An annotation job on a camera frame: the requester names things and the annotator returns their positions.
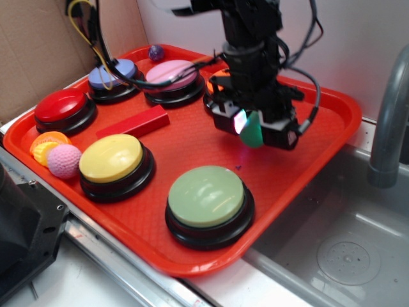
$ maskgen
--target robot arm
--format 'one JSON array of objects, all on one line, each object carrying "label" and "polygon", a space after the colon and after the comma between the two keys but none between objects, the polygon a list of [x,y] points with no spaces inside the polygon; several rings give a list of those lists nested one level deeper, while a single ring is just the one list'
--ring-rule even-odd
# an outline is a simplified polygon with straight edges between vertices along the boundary
[{"label": "robot arm", "polygon": [[255,111],[264,144],[293,149],[305,125],[298,124],[292,100],[302,100],[304,94],[277,81],[282,68],[282,41],[276,34],[282,28],[279,1],[191,0],[190,8],[173,13],[188,16],[209,10],[221,11],[227,40],[222,59],[229,67],[229,76],[210,79],[216,128],[238,134],[235,116]]}]

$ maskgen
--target faucet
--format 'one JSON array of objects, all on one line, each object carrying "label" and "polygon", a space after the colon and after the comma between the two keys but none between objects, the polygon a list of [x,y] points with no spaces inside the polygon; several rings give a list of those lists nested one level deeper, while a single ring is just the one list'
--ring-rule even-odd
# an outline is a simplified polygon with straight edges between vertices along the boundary
[{"label": "faucet", "polygon": [[397,57],[383,96],[367,173],[371,185],[394,186],[399,162],[409,164],[408,117],[409,45]]}]

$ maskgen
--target red button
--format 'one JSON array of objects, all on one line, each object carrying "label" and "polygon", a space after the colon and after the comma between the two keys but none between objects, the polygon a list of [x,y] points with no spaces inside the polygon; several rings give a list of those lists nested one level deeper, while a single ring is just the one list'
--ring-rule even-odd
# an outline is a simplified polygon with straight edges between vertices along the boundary
[{"label": "red button", "polygon": [[75,114],[86,102],[86,95],[77,88],[56,91],[36,106],[34,115],[41,122],[52,123]]}]

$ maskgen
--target red block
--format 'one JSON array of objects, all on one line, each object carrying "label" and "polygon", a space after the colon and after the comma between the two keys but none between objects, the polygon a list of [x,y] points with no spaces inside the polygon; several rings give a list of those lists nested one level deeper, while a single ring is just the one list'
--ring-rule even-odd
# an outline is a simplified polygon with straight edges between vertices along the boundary
[{"label": "red block", "polygon": [[95,134],[98,139],[120,133],[130,134],[135,138],[139,138],[170,123],[164,108],[162,106],[155,106],[119,123],[115,123],[110,127],[99,130]]}]

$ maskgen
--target drain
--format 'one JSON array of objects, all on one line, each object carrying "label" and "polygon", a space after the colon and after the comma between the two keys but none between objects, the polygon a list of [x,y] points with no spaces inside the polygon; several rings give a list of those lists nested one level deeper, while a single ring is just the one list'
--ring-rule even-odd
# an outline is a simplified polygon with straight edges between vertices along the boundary
[{"label": "drain", "polygon": [[375,247],[350,233],[325,240],[318,249],[317,260],[325,275],[343,285],[367,283],[381,267]]}]

